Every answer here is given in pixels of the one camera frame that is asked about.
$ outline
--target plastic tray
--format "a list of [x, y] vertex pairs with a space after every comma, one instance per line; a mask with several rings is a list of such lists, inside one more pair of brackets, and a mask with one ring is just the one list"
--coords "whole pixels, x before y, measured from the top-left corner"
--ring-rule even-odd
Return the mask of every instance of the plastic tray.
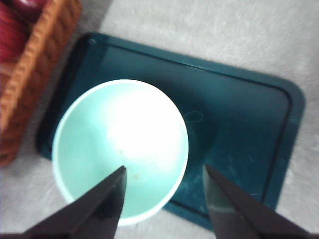
[[202, 185], [204, 164], [275, 208], [304, 107], [296, 85], [92, 33], [80, 39], [71, 54], [43, 119], [37, 137], [41, 154], [51, 157], [56, 127], [71, 103], [91, 87], [114, 79], [158, 87], [185, 119], [187, 170], [166, 209], [211, 228]]

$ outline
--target teal tray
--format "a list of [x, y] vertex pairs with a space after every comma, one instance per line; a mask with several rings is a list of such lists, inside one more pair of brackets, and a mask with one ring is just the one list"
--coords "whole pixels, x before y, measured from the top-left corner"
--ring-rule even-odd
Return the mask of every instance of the teal tray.
[[164, 91], [189, 136], [184, 179], [165, 208], [211, 228], [202, 166], [210, 164], [274, 209], [300, 124], [304, 97], [274, 76], [92, 33], [74, 48], [37, 136], [51, 157], [56, 127], [83, 92], [114, 79], [137, 79]]

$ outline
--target bowl rim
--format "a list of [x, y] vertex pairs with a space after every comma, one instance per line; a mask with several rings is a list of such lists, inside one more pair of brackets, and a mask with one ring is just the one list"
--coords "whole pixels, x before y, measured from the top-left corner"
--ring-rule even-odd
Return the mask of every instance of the bowl rim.
[[180, 170], [179, 176], [175, 182], [175, 184], [173, 185], [173, 187], [171, 188], [171, 190], [166, 194], [165, 197], [163, 197], [161, 199], [161, 201], [159, 203], [157, 203], [154, 207], [136, 215], [136, 216], [132, 216], [132, 217], [127, 217], [127, 218], [119, 218], [119, 222], [118, 225], [119, 226], [125, 226], [125, 225], [130, 225], [130, 224], [134, 224], [137, 222], [140, 222], [150, 216], [152, 216], [153, 214], [155, 214], [156, 212], [158, 212], [161, 208], [163, 208], [163, 206], [172, 198], [172, 196], [175, 194], [176, 190], [178, 189], [183, 176], [185, 174], [186, 171], [186, 166], [187, 166], [187, 162], [188, 162], [188, 154], [189, 154], [189, 140], [188, 140], [188, 133], [187, 133], [187, 128], [186, 128], [186, 124], [185, 121], [178, 109], [178, 107], [176, 106], [176, 104], [172, 101], [172, 99], [166, 95], [162, 90], [160, 90], [159, 88], [143, 82], [143, 81], [139, 81], [139, 80], [132, 80], [132, 79], [117, 79], [117, 80], [111, 80], [111, 81], [107, 81], [101, 84], [98, 84], [90, 89], [88, 89], [86, 92], [84, 92], [83, 94], [81, 94], [70, 106], [69, 108], [66, 110], [66, 112], [64, 113], [64, 115], [62, 116], [57, 130], [55, 132], [54, 138], [53, 138], [53, 145], [52, 145], [52, 165], [53, 165], [53, 175], [56, 181], [56, 184], [59, 188], [60, 193], [62, 194], [63, 198], [67, 201], [67, 203], [72, 203], [75, 201], [74, 197], [69, 193], [68, 189], [66, 188], [62, 176], [60, 174], [59, 171], [59, 160], [57, 157], [57, 152], [58, 152], [58, 143], [60, 141], [60, 137], [61, 137], [61, 132], [64, 128], [64, 125], [67, 121], [67, 119], [69, 118], [71, 112], [73, 112], [73, 110], [78, 106], [78, 104], [83, 101], [88, 95], [92, 94], [94, 91], [106, 87], [106, 86], [110, 86], [113, 84], [122, 84], [122, 83], [133, 83], [133, 84], [139, 84], [139, 85], [147, 85], [148, 87], [152, 87], [157, 89], [158, 91], [160, 91], [165, 97], [167, 97], [169, 99], [169, 101], [172, 102], [172, 105], [174, 107], [176, 107], [176, 110], [179, 112], [180, 115], [180, 119], [181, 119], [181, 126], [184, 129], [184, 132], [186, 133], [186, 138], [187, 138], [187, 144], [186, 144], [186, 157], [184, 159], [182, 168]]

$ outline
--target bowl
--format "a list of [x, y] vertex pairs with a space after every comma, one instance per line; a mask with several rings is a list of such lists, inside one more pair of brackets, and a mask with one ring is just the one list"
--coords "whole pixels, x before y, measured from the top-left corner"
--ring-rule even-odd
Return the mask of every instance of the bowl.
[[127, 186], [119, 225], [159, 211], [185, 173], [188, 136], [174, 102], [137, 80], [113, 80], [82, 94], [54, 136], [54, 176], [63, 197], [75, 201], [121, 165]]

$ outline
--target basket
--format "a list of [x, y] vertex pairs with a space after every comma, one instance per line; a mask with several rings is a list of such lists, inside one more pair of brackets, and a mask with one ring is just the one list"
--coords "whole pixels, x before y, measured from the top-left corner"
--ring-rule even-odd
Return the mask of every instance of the basket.
[[0, 167], [19, 150], [32, 110], [81, 13], [80, 0], [50, 0], [16, 64], [1, 63]]

